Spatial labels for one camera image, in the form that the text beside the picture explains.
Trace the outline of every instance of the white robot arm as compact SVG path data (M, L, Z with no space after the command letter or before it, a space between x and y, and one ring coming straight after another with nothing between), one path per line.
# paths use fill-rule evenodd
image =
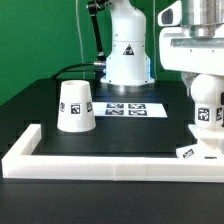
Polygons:
M106 60L103 86L135 92L154 83L150 59L145 53L146 18L129 0L96 1L99 10L109 6L112 18L112 52Z
M224 1L179 0L158 20L169 27L159 40L164 68L199 74L191 86L196 125L189 127L198 143L177 150L177 155L191 151L192 157L223 157Z

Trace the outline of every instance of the green wall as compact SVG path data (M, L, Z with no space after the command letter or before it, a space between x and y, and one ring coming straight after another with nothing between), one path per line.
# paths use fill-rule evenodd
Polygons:
M87 2L79 0L79 12L84 59L89 62L96 60L96 47ZM165 71L160 65L158 35L161 28L156 26L155 42L153 0L130 2L147 17L146 52L156 60L157 78L179 80L178 73ZM156 14L172 2L156 0ZM48 78L65 66L81 62L75 6L75 0L0 0L0 105L35 80ZM98 20L104 51L108 55L111 51L109 10L99 13ZM156 58L153 58L154 44Z

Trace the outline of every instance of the white cup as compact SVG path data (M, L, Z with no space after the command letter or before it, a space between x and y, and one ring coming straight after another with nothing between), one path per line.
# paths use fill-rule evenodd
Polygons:
M62 82L57 127L65 132L84 132L96 127L89 82Z

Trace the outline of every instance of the white border frame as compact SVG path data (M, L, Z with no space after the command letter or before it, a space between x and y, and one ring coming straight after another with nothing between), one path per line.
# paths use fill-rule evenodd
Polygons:
M224 159L31 155L40 140L31 124L2 159L4 178L224 182Z

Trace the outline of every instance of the black tabletop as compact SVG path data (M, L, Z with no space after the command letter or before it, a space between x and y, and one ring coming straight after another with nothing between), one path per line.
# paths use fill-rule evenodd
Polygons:
M93 101L161 103L168 118L96 117L90 132L56 127L61 80L34 82L0 107L0 157L24 130L40 123L34 154L175 157L195 142L187 125L194 104L182 82L119 94L90 81ZM224 185L218 183L19 180L0 177L1 223L222 223Z

